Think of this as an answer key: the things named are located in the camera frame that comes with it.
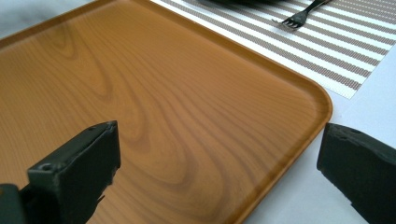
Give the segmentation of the dark metal fork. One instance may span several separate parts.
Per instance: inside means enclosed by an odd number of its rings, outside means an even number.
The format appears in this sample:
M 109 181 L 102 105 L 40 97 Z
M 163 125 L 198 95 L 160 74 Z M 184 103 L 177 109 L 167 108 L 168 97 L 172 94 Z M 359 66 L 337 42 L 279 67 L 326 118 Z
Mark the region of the dark metal fork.
M 309 13 L 316 9 L 317 7 L 328 4 L 332 0 L 314 0 L 308 7 L 304 10 L 293 14 L 292 16 L 286 18 L 283 21 L 274 21 L 274 23 L 283 29 L 298 30 L 305 25 Z

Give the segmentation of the striped woven placemat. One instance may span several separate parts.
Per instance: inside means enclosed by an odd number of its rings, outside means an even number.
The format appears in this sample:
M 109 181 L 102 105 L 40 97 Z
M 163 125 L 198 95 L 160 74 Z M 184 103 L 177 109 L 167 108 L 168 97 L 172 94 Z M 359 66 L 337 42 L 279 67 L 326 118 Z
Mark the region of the striped woven placemat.
M 151 0 L 348 99 L 396 45 L 396 0 L 332 0 L 289 30 L 314 0 Z

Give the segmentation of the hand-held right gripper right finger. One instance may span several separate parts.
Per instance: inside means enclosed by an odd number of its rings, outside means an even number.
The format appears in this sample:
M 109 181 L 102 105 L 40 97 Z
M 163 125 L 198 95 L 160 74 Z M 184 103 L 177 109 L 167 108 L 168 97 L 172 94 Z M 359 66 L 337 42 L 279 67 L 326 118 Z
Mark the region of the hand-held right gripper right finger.
M 328 123 L 317 169 L 369 224 L 396 224 L 396 149 L 358 130 Z

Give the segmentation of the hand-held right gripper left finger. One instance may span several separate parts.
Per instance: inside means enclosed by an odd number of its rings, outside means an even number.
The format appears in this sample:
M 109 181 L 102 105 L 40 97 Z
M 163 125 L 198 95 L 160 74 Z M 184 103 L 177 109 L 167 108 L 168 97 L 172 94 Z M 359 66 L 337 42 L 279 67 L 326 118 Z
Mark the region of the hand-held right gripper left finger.
M 119 168 L 118 123 L 85 129 L 28 169 L 29 224 L 86 224 Z

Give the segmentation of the wood-grain brown tray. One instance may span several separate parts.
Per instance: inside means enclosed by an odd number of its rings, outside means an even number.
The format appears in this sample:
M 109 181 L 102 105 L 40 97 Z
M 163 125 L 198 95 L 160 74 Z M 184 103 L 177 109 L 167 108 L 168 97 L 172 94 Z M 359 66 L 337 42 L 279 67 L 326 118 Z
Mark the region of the wood-grain brown tray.
M 314 81 L 148 0 L 0 40 L 0 183 L 119 125 L 121 166 L 90 224 L 240 223 L 331 115 Z

